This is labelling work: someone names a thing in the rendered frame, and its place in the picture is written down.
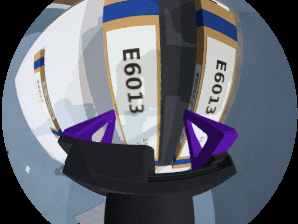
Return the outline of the black low platform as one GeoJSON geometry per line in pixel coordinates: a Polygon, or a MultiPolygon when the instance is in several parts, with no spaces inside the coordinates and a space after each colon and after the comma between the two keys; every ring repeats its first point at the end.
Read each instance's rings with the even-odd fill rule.
{"type": "Polygon", "coordinates": [[[158,166],[172,166],[188,109],[197,52],[194,0],[158,0],[161,102],[158,166]]]}

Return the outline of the white welding electrode pack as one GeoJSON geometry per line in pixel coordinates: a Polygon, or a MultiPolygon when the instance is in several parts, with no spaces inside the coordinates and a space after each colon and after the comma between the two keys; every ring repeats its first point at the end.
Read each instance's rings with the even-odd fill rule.
{"type": "Polygon", "coordinates": [[[44,53],[45,49],[40,50],[34,55],[34,75],[38,98],[40,101],[41,108],[47,123],[54,134],[55,138],[59,139],[62,131],[54,115],[45,79],[45,68],[44,68],[44,53]]]}
{"type": "Polygon", "coordinates": [[[157,170],[161,102],[158,0],[105,0],[103,40],[124,142],[154,148],[157,170]]]}
{"type": "MultiPolygon", "coordinates": [[[[195,73],[188,110],[220,121],[233,84],[237,60],[234,14],[210,0],[194,0],[197,25],[195,73]]],[[[183,127],[172,169],[191,167],[183,127]]]]}

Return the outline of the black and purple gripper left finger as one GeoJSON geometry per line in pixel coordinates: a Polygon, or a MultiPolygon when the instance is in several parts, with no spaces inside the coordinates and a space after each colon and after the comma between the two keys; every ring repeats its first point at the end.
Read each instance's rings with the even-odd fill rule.
{"type": "Polygon", "coordinates": [[[108,123],[101,142],[112,143],[116,122],[115,110],[112,109],[97,117],[91,118],[69,128],[66,128],[61,135],[74,137],[76,139],[92,141],[92,135],[108,123]]]}

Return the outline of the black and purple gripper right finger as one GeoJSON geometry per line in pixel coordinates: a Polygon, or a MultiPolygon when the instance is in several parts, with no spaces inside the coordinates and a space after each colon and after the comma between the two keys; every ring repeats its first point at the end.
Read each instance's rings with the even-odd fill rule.
{"type": "Polygon", "coordinates": [[[228,151],[238,137],[234,128],[188,109],[184,110],[183,121],[192,169],[201,168],[212,155],[228,151]],[[207,135],[207,141],[203,148],[195,135],[191,122],[207,135]]]}

